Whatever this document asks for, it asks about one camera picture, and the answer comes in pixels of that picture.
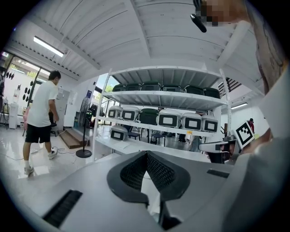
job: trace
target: black handheld object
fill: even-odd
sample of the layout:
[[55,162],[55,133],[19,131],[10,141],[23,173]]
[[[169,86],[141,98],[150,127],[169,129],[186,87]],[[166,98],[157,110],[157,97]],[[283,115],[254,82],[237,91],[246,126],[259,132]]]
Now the black handheld object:
[[201,30],[201,32],[206,33],[206,27],[203,25],[200,18],[196,16],[196,14],[191,14],[190,18],[194,22],[194,24]]

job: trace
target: white t-shirt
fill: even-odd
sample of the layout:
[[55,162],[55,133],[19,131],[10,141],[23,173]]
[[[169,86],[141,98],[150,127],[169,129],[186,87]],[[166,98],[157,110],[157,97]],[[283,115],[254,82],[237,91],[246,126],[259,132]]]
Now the white t-shirt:
[[31,109],[28,112],[27,123],[36,127],[51,125],[49,121],[49,100],[55,100],[58,88],[52,81],[41,84],[34,96]]

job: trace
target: white storage box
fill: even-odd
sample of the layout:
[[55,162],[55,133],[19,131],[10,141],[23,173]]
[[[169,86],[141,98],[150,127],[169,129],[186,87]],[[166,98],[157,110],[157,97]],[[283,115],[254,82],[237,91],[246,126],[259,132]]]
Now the white storage box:
[[128,130],[122,126],[112,126],[110,131],[112,139],[124,141],[128,138]]
[[120,118],[122,110],[123,110],[123,108],[121,106],[112,106],[109,109],[108,117],[109,118]]
[[218,121],[214,116],[203,115],[202,116],[202,131],[208,132],[217,132],[218,130]]
[[121,119],[126,121],[135,121],[140,113],[139,108],[135,106],[127,106],[123,108]]
[[202,117],[199,114],[184,113],[181,116],[183,129],[201,131]]
[[157,125],[179,128],[181,114],[175,110],[161,110],[156,118]]

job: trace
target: wooden platform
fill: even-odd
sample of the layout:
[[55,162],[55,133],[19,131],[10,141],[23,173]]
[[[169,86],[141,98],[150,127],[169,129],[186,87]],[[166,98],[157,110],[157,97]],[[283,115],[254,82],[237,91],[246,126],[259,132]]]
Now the wooden platform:
[[[63,130],[58,130],[58,133],[60,134],[59,137],[62,138],[66,146],[68,146],[69,149],[79,148],[83,146],[82,142],[82,136],[75,132],[73,129],[68,129],[65,132]],[[90,140],[85,139],[85,145],[90,145]]]

